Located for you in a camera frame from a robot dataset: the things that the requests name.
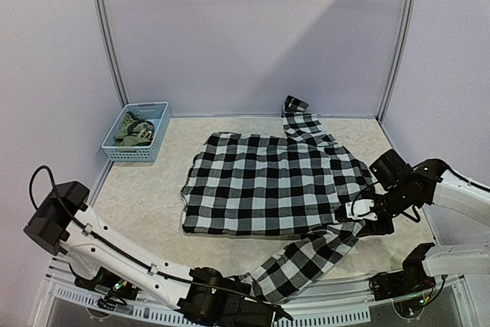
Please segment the black white checked shirt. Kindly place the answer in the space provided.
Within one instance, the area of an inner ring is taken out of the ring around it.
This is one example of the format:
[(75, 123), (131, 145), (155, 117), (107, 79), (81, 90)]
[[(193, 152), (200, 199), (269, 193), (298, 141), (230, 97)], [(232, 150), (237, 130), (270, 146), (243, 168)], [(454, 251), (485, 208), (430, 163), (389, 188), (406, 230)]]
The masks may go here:
[(181, 190), (187, 234), (294, 237), (238, 276), (251, 293), (279, 302), (325, 275), (358, 242), (363, 224), (336, 211), (374, 191), (368, 167), (331, 134), (306, 102), (288, 96), (281, 137), (216, 132), (194, 157)]

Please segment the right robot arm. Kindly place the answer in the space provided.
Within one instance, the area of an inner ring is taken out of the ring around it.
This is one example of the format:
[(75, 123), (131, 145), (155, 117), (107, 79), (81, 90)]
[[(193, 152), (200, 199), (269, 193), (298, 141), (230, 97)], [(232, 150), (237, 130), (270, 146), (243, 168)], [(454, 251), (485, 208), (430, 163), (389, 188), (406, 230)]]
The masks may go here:
[[(386, 235), (394, 232), (393, 219), (417, 211), (425, 204), (464, 214), (484, 225), (489, 224), (489, 188), (463, 176), (441, 159), (427, 159), (415, 166), (405, 162), (393, 149), (381, 155), (370, 167), (384, 194), (370, 192), (335, 211), (339, 222), (362, 221), (361, 235)], [(434, 284), (436, 276), (449, 274), (487, 274), (489, 245), (452, 246), (426, 243), (417, 246), (394, 276), (375, 276), (375, 288), (383, 284), (412, 293), (418, 286)]]

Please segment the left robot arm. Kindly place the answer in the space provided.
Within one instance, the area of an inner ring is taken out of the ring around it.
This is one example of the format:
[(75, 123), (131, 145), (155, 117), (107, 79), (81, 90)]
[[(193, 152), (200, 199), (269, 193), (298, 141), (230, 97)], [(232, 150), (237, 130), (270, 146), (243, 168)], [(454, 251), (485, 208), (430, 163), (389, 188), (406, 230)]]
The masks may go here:
[(96, 291), (107, 291), (107, 299), (135, 287), (206, 326), (271, 326), (292, 319), (281, 306), (251, 296), (248, 285), (215, 269), (168, 262), (130, 241), (87, 205), (89, 193), (78, 181), (53, 185), (23, 231), (51, 255), (63, 254), (73, 274)]

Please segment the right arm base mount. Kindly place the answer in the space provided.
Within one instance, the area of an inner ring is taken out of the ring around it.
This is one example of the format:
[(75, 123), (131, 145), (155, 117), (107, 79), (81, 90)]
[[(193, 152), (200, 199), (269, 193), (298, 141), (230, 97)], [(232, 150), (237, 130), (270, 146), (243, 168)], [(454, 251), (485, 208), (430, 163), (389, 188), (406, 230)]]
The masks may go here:
[(436, 292), (436, 279), (432, 276), (422, 275), (416, 271), (397, 271), (394, 273), (381, 272), (369, 279), (368, 287), (376, 301), (393, 299), (415, 292), (430, 289), (428, 296), (423, 296), (419, 306), (427, 306), (432, 303), (443, 291), (448, 278), (447, 274), (441, 276), (442, 283)]

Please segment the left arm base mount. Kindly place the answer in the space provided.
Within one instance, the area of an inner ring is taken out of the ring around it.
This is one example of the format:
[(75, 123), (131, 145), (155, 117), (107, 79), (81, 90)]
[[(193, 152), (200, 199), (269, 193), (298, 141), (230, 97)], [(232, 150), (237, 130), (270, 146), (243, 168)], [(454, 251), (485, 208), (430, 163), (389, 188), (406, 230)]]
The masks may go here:
[(136, 285), (103, 267), (92, 279), (83, 278), (73, 270), (71, 272), (75, 276), (75, 286), (103, 294), (97, 301), (97, 305), (103, 309), (114, 310), (118, 306), (128, 306), (127, 301), (135, 301), (140, 291)]

